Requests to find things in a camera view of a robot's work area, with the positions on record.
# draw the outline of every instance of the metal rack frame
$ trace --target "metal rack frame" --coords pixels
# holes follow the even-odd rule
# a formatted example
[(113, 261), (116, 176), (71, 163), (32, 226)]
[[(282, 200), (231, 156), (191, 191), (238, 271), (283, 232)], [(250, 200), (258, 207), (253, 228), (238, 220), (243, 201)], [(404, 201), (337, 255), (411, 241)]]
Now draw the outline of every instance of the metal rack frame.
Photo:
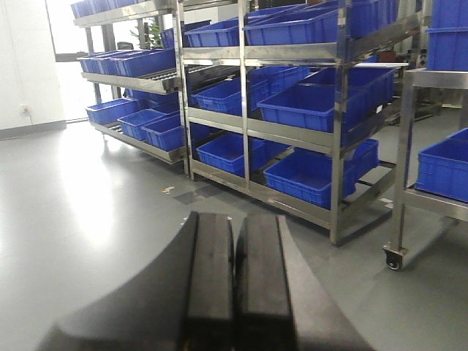
[(408, 250), (403, 247), (404, 215), (406, 207), (420, 208), (446, 217), (468, 222), (468, 204), (447, 197), (422, 192), (408, 184), (412, 133), (415, 123), (416, 91), (419, 88), (465, 90), (461, 109), (460, 129), (468, 127), (468, 72), (407, 71), (403, 86), (403, 108), (396, 166), (395, 202), (393, 204), (393, 231), (390, 242), (383, 246), (389, 269), (403, 268)]
[[(184, 5), (185, 1), (180, 1), (176, 13), (182, 14), (184, 12)], [(350, 147), (342, 147), (341, 122), (347, 108), (348, 71), (360, 61), (384, 51), (387, 47), (403, 39), (417, 34), (420, 31), (420, 23), (422, 20), (422, 12), (420, 9), (417, 9), (419, 11), (415, 11), (415, 14), (407, 18), (402, 18), (380, 31), (372, 33), (362, 39), (351, 40), (347, 36), (350, 32), (350, 11), (347, 10), (350, 5), (351, 0), (339, 0), (338, 42), (249, 47), (245, 45), (244, 36), (244, 26), (247, 21), (246, 14), (249, 8), (248, 1), (239, 0), (238, 17), (240, 45), (238, 47), (184, 48), (179, 55), (185, 67), (193, 64), (227, 65), (240, 67), (241, 70), (241, 117), (189, 107), (187, 104), (187, 101), (189, 101), (189, 94), (186, 85), (184, 86), (184, 98), (181, 101), (184, 102), (186, 116), (186, 141), (188, 145), (187, 153), (191, 177), (195, 178), (195, 174), (198, 174), (209, 178), (258, 200), (262, 200), (290, 214), (318, 224), (330, 230), (330, 240), (335, 245), (344, 242), (351, 234), (347, 231), (347, 227), (350, 227), (349, 224), (353, 220), (355, 214), (368, 207), (383, 192), (389, 189), (393, 185), (395, 176), (395, 165), (383, 162), (381, 165), (389, 169), (386, 175), (375, 184), (361, 182), (363, 185), (366, 185), (368, 189), (353, 203), (348, 203), (343, 199), (344, 158), (347, 152), (354, 150), (364, 140), (383, 128), (385, 126), (385, 120), (389, 119), (392, 113), (399, 113), (399, 104), (391, 104), (381, 113), (368, 118), (359, 126), (360, 128), (366, 128), (366, 131), (368, 131), (366, 138), (357, 139)], [(176, 20), (183, 20), (183, 18), (175, 18), (175, 21)], [(250, 67), (268, 65), (332, 66), (336, 68), (336, 112), (333, 123), (333, 133), (318, 132), (249, 118), (249, 101), (247, 96), (247, 86), (249, 82), (247, 81), (246, 73)], [(241, 133), (244, 137), (245, 177), (238, 177), (205, 165), (194, 159), (188, 127), (190, 123), (205, 124), (210, 127)], [(312, 205), (311, 203), (277, 192), (276, 190), (252, 181), (249, 172), (249, 137), (261, 137), (266, 140), (331, 154), (333, 157), (331, 210)], [(387, 209), (384, 216), (387, 216), (388, 212), (389, 209)], [(369, 221), (363, 223), (362, 227), (380, 222), (381, 217), (380, 215), (377, 218), (369, 217)]]
[[(213, 6), (220, 6), (225, 4), (234, 4), (235, 0), (186, 0), (185, 10), (192, 11), (198, 9), (204, 9)], [(122, 22), (127, 20), (139, 20), (138, 28), (140, 31), (140, 42), (144, 43), (144, 39), (141, 36), (141, 29), (143, 28), (143, 18), (156, 17), (160, 15), (173, 14), (174, 18), (179, 18), (177, 14), (178, 1), (177, 0), (152, 0), (145, 1), (139, 4), (130, 5), (127, 7), (118, 8), (106, 12), (97, 13), (95, 15), (89, 15), (83, 18), (75, 19), (75, 25), (86, 29), (86, 39), (88, 42), (88, 51), (90, 54), (94, 53), (94, 43), (91, 34), (92, 26), (101, 26), (103, 40), (105, 44), (105, 50), (115, 50), (116, 41), (113, 35), (113, 23)], [(82, 76), (94, 83), (96, 92), (97, 103), (101, 102), (101, 95), (99, 91), (99, 84), (106, 84), (113, 87), (113, 97), (120, 97), (120, 91), (118, 87), (132, 88), (140, 91), (147, 91), (155, 94), (172, 94), (179, 91), (181, 102), (183, 101), (184, 94), (181, 92), (181, 88), (184, 86), (186, 81), (186, 75), (190, 76), (192, 84), (197, 85), (216, 79), (219, 76), (225, 76), (233, 73), (233, 69), (230, 67), (207, 67), (206, 65), (189, 67), (184, 69), (181, 66), (181, 60), (179, 58), (179, 43), (182, 43), (182, 23), (179, 21), (175, 23), (174, 29), (175, 35), (175, 50), (177, 53), (176, 68), (169, 69), (167, 71), (157, 72), (152, 75), (138, 78), (128, 78), (116, 75), (99, 75), (94, 73), (84, 72)], [(184, 111), (184, 104), (181, 103), (181, 111)], [(181, 123), (185, 126), (185, 116), (181, 113)], [(103, 135), (109, 135), (117, 140), (120, 140), (126, 144), (139, 148), (141, 151), (146, 152), (149, 155), (156, 157), (166, 163), (174, 164), (185, 160), (186, 173), (189, 172), (189, 164), (186, 157), (186, 148), (180, 148), (171, 152), (163, 151), (145, 142), (136, 140), (132, 137), (128, 137), (121, 132), (118, 124), (109, 124), (102, 126), (99, 124), (91, 123), (91, 125), (101, 132)]]

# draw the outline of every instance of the blue plastic bin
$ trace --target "blue plastic bin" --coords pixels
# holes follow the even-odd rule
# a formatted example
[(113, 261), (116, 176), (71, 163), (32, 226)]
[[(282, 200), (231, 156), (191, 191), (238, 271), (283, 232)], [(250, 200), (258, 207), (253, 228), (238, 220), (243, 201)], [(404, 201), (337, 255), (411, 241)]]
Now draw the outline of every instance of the blue plastic bin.
[(294, 86), (310, 74), (308, 67), (269, 66), (250, 72), (252, 81), (267, 80), (270, 95)]
[[(395, 93), (394, 68), (352, 68), (349, 83), (353, 88), (366, 90), (370, 108), (376, 108), (392, 100)], [(336, 70), (327, 68), (303, 80), (302, 84), (335, 85)]]
[(83, 69), (84, 72), (103, 74), (98, 65), (97, 60), (105, 58), (105, 57), (112, 57), (114, 55), (120, 55), (121, 53), (122, 53), (121, 50), (108, 51), (105, 53), (96, 53), (94, 55), (90, 55), (86, 57), (79, 57), (78, 61), (80, 62), (81, 68)]
[(419, 153), (416, 188), (468, 202), (468, 143), (447, 139)]
[[(330, 163), (332, 167), (332, 159), (330, 155), (322, 154), (316, 151), (310, 151), (303, 148), (295, 148), (295, 152), (302, 152), (306, 154), (312, 154), (316, 157), (324, 157)], [(365, 174), (369, 173), (376, 167), (379, 167), (379, 141), (374, 139), (368, 139), (357, 147), (352, 155), (351, 159), (348, 159), (344, 163), (345, 172), (352, 170), (352, 176), (354, 182), (358, 181)]]
[(434, 0), (431, 28), (468, 27), (468, 1)]
[(119, 75), (118, 61), (120, 59), (127, 59), (136, 55), (145, 53), (144, 50), (118, 50), (112, 54), (99, 56), (94, 60), (97, 62), (99, 67), (99, 73), (102, 75)]
[(141, 77), (176, 67), (173, 49), (147, 50), (118, 60), (118, 73), (124, 77)]
[[(333, 131), (334, 106), (333, 86), (296, 85), (258, 103), (265, 121), (323, 132)], [(343, 131), (363, 121), (368, 112), (365, 91), (351, 88)]]
[[(165, 151), (176, 150), (184, 146), (184, 127), (180, 115), (164, 118), (143, 127), (148, 143)], [(210, 135), (210, 128), (202, 124), (190, 125), (190, 135), (193, 141), (198, 141)]]
[(276, 143), (271, 140), (265, 140), (265, 152), (268, 159), (273, 159), (289, 147), (290, 146), (286, 144)]
[(379, 167), (379, 141), (366, 140), (355, 150), (351, 163), (355, 167), (356, 181), (364, 177), (370, 170)]
[[(296, 151), (267, 168), (264, 174), (270, 188), (330, 209), (332, 167), (326, 157)], [(356, 190), (354, 174), (353, 167), (344, 172), (344, 197)]]
[(91, 14), (110, 10), (107, 0), (86, 0), (86, 2), (91, 9)]
[(135, 0), (107, 0), (107, 2), (109, 4), (109, 10), (137, 4)]
[(138, 101), (132, 99), (117, 99), (86, 108), (89, 121), (97, 124), (109, 124), (120, 117), (137, 112)]
[(152, 107), (152, 109), (161, 113), (173, 115), (174, 113), (179, 113), (181, 108), (178, 102), (168, 102), (167, 104), (158, 104)]
[[(250, 45), (306, 44), (335, 42), (338, 2), (328, 1), (278, 15), (246, 26)], [(364, 37), (396, 21), (397, 0), (354, 0), (351, 6), (351, 37)]]
[(371, 56), (368, 59), (366, 59), (364, 62), (366, 62), (367, 64), (376, 64), (377, 62), (379, 62), (379, 56), (378, 55)]
[(141, 127), (166, 117), (166, 114), (156, 112), (155, 110), (141, 110), (132, 115), (121, 117), (118, 121), (125, 135), (137, 140), (146, 140), (146, 133)]
[[(258, 170), (266, 165), (268, 158), (265, 152), (265, 142), (250, 138), (252, 170)], [(226, 172), (245, 176), (244, 167), (244, 137), (236, 133), (227, 133), (217, 139), (197, 148), (200, 159), (207, 165), (225, 170)]]
[[(210, 23), (211, 23), (211, 20), (203, 20), (201, 22), (188, 23), (185, 25), (185, 32), (187, 33), (188, 31), (193, 31), (194, 29), (209, 26)], [(162, 31), (161, 41), (162, 41), (162, 46), (164, 46), (165, 49), (173, 49), (174, 48), (174, 29), (171, 28), (166, 31)], [(182, 38), (182, 45), (184, 46), (184, 48), (191, 47), (189, 38), (187, 37), (186, 34), (184, 34)]]
[[(193, 94), (200, 107), (204, 110), (242, 115), (241, 79), (225, 80), (214, 84), (210, 89)], [(251, 110), (258, 109), (258, 102), (268, 97), (268, 81), (251, 84), (250, 103)]]
[(89, 8), (89, 4), (86, 1), (75, 2), (70, 6), (72, 7), (73, 15), (75, 16), (75, 18), (89, 16), (92, 13), (91, 9)]
[(468, 27), (428, 29), (431, 71), (468, 71)]
[[(259, 20), (271, 18), (275, 15), (286, 14), (306, 7), (307, 5), (300, 4), (258, 10), (249, 13), (249, 21), (251, 23), (256, 23)], [(189, 46), (192, 48), (238, 46), (239, 20), (238, 18), (231, 18), (211, 24), (210, 26), (204, 26), (193, 30), (187, 29), (186, 36), (189, 40)]]
[(238, 19), (232, 18), (192, 31), (187, 31), (186, 36), (192, 48), (239, 46), (238, 28)]
[(335, 42), (338, 10), (313, 9), (289, 12), (245, 27), (249, 45), (285, 45)]
[(449, 135), (448, 139), (468, 141), (468, 128), (462, 129), (461, 131), (455, 134)]
[(127, 89), (127, 93), (128, 93), (129, 97), (133, 97), (134, 99), (152, 100), (157, 105), (178, 101), (178, 93), (177, 92), (172, 93), (172, 94), (167, 94), (167, 95), (161, 95), (161, 94), (148, 93), (146, 91)]
[(286, 5), (278, 7), (270, 7), (268, 9), (261, 9), (258, 11), (249, 13), (249, 22), (253, 23), (258, 20), (265, 19), (267, 17), (283, 15), (288, 12), (298, 11), (307, 8), (307, 4), (298, 4), (298, 5)]

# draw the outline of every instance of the electrical outlet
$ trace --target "electrical outlet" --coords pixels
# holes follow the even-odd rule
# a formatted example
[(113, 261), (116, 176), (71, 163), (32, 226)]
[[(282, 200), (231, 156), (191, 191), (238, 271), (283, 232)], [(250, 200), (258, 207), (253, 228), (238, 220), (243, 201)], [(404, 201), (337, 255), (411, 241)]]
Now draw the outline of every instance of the electrical outlet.
[(29, 113), (29, 106), (28, 105), (20, 105), (21, 113)]

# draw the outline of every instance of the epoxy floor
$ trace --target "epoxy floor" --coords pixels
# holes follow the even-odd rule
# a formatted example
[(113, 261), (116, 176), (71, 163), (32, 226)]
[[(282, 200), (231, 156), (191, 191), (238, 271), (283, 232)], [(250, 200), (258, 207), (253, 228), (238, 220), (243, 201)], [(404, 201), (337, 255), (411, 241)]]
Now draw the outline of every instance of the epoxy floor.
[[(418, 122), (415, 147), (455, 130), (453, 111)], [(380, 133), (382, 159), (395, 160), (397, 132)], [(104, 143), (87, 123), (1, 140), (0, 350), (34, 349), (57, 317), (123, 284), (191, 210), (231, 215), (235, 233), (247, 213), (281, 213), (209, 181), (192, 182), (181, 165), (111, 138)], [(322, 230), (288, 218), (313, 272), (382, 351), (468, 349), (468, 226), (442, 231), (448, 222), (409, 211), (410, 262), (394, 273), (381, 250), (390, 221), (337, 249)]]

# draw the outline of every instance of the green plant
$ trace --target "green plant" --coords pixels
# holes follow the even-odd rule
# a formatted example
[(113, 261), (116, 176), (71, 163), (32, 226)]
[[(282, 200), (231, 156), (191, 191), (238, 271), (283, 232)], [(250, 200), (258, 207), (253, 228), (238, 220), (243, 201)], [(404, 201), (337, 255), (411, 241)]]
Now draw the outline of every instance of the green plant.
[[(137, 31), (130, 31), (130, 34), (133, 37), (140, 38), (138, 34), (138, 27), (135, 27)], [(156, 24), (153, 18), (149, 18), (148, 22), (143, 23), (143, 28), (145, 31), (145, 47), (142, 49), (158, 49), (162, 48), (161, 43), (161, 31), (159, 26)]]

